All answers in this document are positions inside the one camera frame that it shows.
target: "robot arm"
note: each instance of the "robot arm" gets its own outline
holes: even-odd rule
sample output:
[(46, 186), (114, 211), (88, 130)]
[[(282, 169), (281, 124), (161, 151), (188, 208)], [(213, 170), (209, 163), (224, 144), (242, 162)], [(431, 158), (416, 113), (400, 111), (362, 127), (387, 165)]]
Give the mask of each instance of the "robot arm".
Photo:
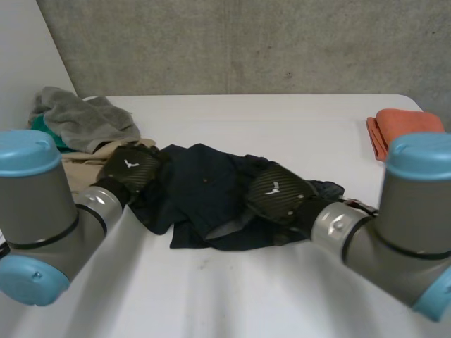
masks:
[[(278, 193), (265, 195), (275, 182)], [(247, 200), (431, 320), (451, 302), (451, 134), (410, 134), (390, 145), (378, 215), (317, 198), (278, 165), (253, 182)]]
[(0, 132), (1, 231), (11, 253), (0, 260), (0, 289), (27, 305), (49, 305), (69, 288), (150, 180), (156, 149), (116, 149), (99, 181), (70, 193), (61, 155), (48, 135)]
[[(1, 230), (11, 248), (0, 260), (0, 289), (38, 306), (69, 287), (160, 164), (155, 154), (120, 149), (74, 203), (61, 155), (45, 134), (0, 133), (0, 161)], [(377, 217), (320, 200), (300, 177), (274, 168), (251, 186), (251, 209), (284, 229), (296, 227), (402, 303), (440, 320), (451, 301), (451, 135), (392, 143)], [(274, 182), (277, 193), (268, 194)]]

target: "orange towel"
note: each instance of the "orange towel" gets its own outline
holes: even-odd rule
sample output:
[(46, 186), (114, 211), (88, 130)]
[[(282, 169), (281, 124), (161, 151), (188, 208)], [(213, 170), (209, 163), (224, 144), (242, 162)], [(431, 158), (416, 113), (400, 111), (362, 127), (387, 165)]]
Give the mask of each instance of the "orange towel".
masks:
[(395, 138), (413, 132), (445, 132), (438, 116), (425, 111), (383, 109), (366, 120), (376, 160), (384, 161)]

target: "white table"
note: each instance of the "white table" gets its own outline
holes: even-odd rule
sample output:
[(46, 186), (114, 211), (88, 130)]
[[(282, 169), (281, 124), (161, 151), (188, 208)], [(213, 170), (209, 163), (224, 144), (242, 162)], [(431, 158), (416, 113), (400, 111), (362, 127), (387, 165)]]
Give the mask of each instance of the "white table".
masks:
[[(160, 147), (205, 143), (333, 180), (377, 204), (383, 166), (367, 116), (419, 110), (398, 95), (113, 96)], [(311, 243), (247, 252), (170, 250), (128, 212), (69, 291), (28, 308), (0, 295), (5, 338), (450, 336)]]

